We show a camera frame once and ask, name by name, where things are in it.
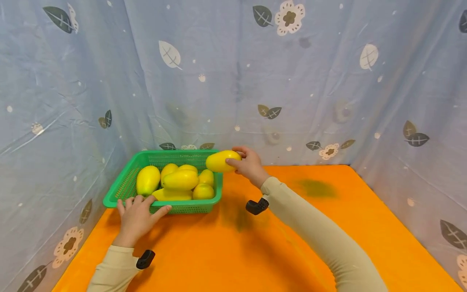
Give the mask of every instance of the orange tabletop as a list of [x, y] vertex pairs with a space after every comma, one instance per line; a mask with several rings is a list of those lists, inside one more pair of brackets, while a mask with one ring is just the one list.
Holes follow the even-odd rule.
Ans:
[[[350, 167], [267, 170], [353, 237], [390, 291], [462, 291]], [[168, 215], [139, 241], [135, 256], [156, 257], [128, 291], [335, 291], [328, 267], [290, 228], [269, 210], [245, 211], [259, 190], [229, 173], [222, 195], [211, 213]], [[53, 291], [85, 291], [119, 226], [117, 210], [106, 210]]]

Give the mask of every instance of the green plastic basket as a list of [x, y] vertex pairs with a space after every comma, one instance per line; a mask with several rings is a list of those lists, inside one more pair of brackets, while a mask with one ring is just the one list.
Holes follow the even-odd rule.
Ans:
[[[107, 208], [116, 208], [117, 200], [126, 200], [136, 196], [136, 176], [139, 171], [148, 165], [153, 165], [162, 171], [165, 165], [174, 163], [178, 166], [190, 164], [196, 166], [198, 171], [206, 169], [206, 158], [218, 150], [155, 150], [136, 153], [118, 175], [110, 187], [103, 203]], [[214, 173], [214, 198], [207, 200], [190, 201], [155, 201], [150, 207], [154, 213], [160, 207], [171, 205], [170, 214], [209, 213], [212, 207], [222, 197], [222, 173]]]

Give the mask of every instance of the blue fabric backdrop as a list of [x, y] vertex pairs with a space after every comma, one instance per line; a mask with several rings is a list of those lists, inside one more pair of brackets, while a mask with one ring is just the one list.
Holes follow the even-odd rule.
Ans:
[[135, 152], [236, 144], [351, 164], [467, 287], [466, 9], [0, 0], [1, 290], [52, 289]]

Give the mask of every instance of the black device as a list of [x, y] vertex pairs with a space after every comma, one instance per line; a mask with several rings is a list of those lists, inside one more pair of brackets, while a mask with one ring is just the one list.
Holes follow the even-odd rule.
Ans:
[[151, 265], [154, 256], [156, 256], [156, 253], [147, 249], [136, 262], [136, 267], [140, 270], [148, 268]]
[[245, 209], [253, 215], [258, 215], [259, 213], [266, 210], [269, 206], [268, 200], [261, 198], [259, 202], [255, 202], [253, 200], [249, 200]]

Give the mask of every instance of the hand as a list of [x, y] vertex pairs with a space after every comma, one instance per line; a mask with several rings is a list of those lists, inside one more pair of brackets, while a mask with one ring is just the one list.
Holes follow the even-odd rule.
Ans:
[[146, 199], [143, 196], [136, 196], [128, 198], [125, 206], [121, 200], [118, 200], [117, 208], [120, 213], [121, 226], [120, 233], [112, 245], [133, 248], [136, 242], [172, 209], [172, 206], [164, 206], [151, 214], [149, 207], [155, 200], [154, 196]]
[[261, 189], [262, 184], [270, 175], [264, 170], [258, 154], [246, 146], [235, 146], [232, 150], [237, 151], [242, 160], [226, 159], [226, 163], [237, 169], [235, 173], [248, 178], [252, 185]]

